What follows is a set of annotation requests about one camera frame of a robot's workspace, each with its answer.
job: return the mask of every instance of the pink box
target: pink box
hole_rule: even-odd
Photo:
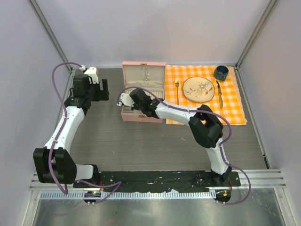
[[[165,66],[166,63],[158,62],[123,62],[124,87],[142,87],[164,99]],[[127,89],[125,93],[129,94],[131,91],[133,89]],[[147,117],[141,111],[132,110],[128,106],[122,106],[121,117],[123,121],[163,122],[162,119]]]

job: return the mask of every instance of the mug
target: mug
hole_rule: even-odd
[[[214,71],[214,77],[217,80],[225,81],[229,73],[229,69],[226,66],[218,66]]]

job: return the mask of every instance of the orange and white checkered cloth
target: orange and white checkered cloth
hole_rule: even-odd
[[[220,108],[218,90],[216,80],[214,78],[214,70],[216,65],[209,66],[180,66],[166,65],[165,71],[165,100],[170,103],[177,103],[177,88],[175,87],[175,79],[180,83],[179,86],[179,104],[185,107],[200,107],[202,104],[208,105],[211,110],[226,118],[231,125],[245,125],[247,123],[244,109],[241,103],[241,97],[233,67],[228,67],[229,74],[225,81],[219,81],[222,90],[223,108]],[[214,97],[203,103],[197,103],[187,99],[182,91],[184,82],[191,77],[203,77],[210,80],[214,85]],[[166,124],[181,125],[181,123],[166,120]]]

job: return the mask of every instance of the gold fork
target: gold fork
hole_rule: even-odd
[[[175,86],[177,87],[177,105],[179,105],[179,86],[180,83],[177,81],[177,79],[175,79]]]

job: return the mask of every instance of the wall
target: wall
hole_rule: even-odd
[[[69,60],[236,63],[269,0],[38,0]]]
[[[32,153],[52,134],[59,101],[51,83],[61,62],[27,1],[0,6],[0,219],[21,225],[34,172]],[[57,73],[59,90],[67,70]]]
[[[241,67],[268,160],[301,214],[301,1],[281,0]]]

